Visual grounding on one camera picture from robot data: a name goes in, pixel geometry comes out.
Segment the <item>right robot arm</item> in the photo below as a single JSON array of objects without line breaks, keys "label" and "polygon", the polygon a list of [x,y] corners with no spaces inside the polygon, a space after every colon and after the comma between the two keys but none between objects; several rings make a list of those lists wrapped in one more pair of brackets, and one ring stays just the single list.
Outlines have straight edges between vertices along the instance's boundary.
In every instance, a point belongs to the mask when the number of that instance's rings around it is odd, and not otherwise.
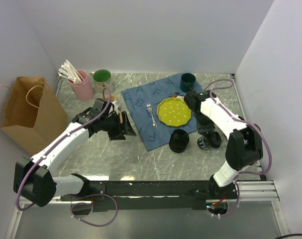
[{"label": "right robot arm", "polygon": [[263,157],[260,129],[256,124],[249,125],[242,118],[230,112],[210,90],[204,92],[189,91],[184,101],[194,113],[197,120],[198,147],[217,149],[221,145],[221,137],[215,130],[217,127],[227,139],[225,162],[214,173],[208,184],[208,193],[214,198],[221,198],[236,178]]}]

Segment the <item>stack of black lids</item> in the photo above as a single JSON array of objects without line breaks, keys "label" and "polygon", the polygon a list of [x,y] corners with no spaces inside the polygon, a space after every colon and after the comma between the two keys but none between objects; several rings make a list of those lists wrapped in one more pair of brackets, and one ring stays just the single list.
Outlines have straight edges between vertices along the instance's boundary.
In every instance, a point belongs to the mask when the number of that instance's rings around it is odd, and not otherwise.
[{"label": "stack of black lids", "polygon": [[189,134],[186,131],[176,129],[171,134],[169,148],[175,153],[182,153],[185,151],[189,140]]}]

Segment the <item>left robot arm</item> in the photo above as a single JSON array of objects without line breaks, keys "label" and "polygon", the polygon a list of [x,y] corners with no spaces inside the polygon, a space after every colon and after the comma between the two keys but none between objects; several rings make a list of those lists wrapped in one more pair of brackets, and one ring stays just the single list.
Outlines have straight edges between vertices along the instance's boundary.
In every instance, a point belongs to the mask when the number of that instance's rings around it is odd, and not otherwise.
[{"label": "left robot arm", "polygon": [[111,102],[96,99],[92,107],[77,114],[45,149],[16,163],[13,190],[17,196],[40,207],[57,196],[74,195],[78,200],[85,200],[91,191],[89,179],[80,174],[65,177],[52,174],[78,146],[99,131],[106,131],[110,140],[136,136],[126,112],[118,111]]}]

